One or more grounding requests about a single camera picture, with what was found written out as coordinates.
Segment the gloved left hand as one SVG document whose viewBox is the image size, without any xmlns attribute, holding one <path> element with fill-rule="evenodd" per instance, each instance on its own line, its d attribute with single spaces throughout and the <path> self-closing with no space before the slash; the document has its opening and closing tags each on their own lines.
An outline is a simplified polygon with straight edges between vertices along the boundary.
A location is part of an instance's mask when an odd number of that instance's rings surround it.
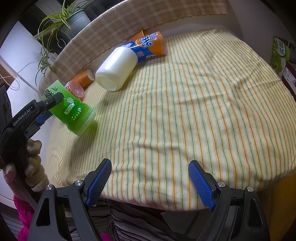
<svg viewBox="0 0 296 241">
<path fill-rule="evenodd" d="M 24 174 L 26 177 L 26 184 L 33 192 L 41 192 L 49 184 L 44 167 L 41 165 L 41 157 L 39 156 L 41 147 L 41 141 L 28 139 L 26 145 L 27 158 Z M 3 176 L 14 196 L 18 197 L 19 199 L 23 199 L 23 197 L 21 197 L 22 195 L 20 189 L 17 187 L 15 182 L 16 168 L 13 163 L 9 163 L 3 167 Z"/>
</svg>

